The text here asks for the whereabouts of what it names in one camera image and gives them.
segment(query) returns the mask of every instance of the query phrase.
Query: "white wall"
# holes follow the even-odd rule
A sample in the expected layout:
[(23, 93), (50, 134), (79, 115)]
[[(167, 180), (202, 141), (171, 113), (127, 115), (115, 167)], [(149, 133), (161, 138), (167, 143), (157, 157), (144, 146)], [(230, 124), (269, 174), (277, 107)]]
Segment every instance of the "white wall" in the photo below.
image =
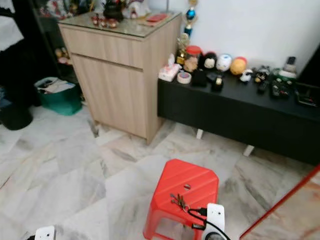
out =
[[(149, 0), (165, 9), (166, 0)], [(170, 0), (185, 13), (188, 0)], [(288, 56), (303, 69), (320, 43), (320, 0), (198, 0), (191, 43), (204, 52), (243, 56), (250, 66), (282, 67)]]

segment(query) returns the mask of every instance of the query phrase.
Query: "green storage box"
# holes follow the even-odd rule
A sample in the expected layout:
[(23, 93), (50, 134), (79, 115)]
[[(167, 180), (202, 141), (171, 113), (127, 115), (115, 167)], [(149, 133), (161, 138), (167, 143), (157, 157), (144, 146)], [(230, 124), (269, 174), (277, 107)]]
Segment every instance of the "green storage box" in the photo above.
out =
[[(37, 88), (46, 81), (55, 79), (56, 77), (46, 77), (37, 81), (34, 86)], [(45, 94), (39, 91), (37, 92), (42, 106), (46, 109), (53, 110), (58, 114), (71, 116), (82, 108), (80, 88), (78, 85), (57, 93)]]

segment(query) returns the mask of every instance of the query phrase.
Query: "trophy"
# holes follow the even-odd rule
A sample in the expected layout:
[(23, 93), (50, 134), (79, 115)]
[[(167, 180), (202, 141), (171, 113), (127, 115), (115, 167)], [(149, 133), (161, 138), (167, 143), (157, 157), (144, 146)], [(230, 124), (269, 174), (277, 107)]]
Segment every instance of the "trophy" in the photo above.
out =
[(193, 24), (197, 21), (198, 16), (196, 16), (195, 6), (197, 5), (198, 0), (189, 0), (190, 7), (185, 15), (183, 15), (183, 21), (186, 24), (184, 32), (191, 35)]

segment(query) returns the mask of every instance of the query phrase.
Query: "stool hole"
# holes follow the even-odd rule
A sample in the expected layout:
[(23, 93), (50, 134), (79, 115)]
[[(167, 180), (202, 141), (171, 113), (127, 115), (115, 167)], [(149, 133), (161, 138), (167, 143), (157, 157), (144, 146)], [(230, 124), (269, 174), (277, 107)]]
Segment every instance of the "stool hole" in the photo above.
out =
[(189, 191), (191, 189), (191, 186), (189, 184), (185, 184), (183, 187), (186, 191)]

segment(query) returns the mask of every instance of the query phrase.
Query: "cabinet leg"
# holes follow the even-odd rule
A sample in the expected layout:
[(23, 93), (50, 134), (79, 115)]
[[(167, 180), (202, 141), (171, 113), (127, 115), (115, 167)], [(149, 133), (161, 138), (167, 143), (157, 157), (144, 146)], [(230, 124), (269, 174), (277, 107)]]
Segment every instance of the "cabinet leg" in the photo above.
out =
[(252, 146), (252, 145), (248, 145), (246, 146), (244, 152), (243, 152), (243, 155), (246, 156), (246, 157), (249, 157), (251, 152), (255, 149), (255, 146)]
[(204, 133), (204, 131), (199, 128), (198, 131), (196, 132), (196, 138), (201, 139), (203, 133)]

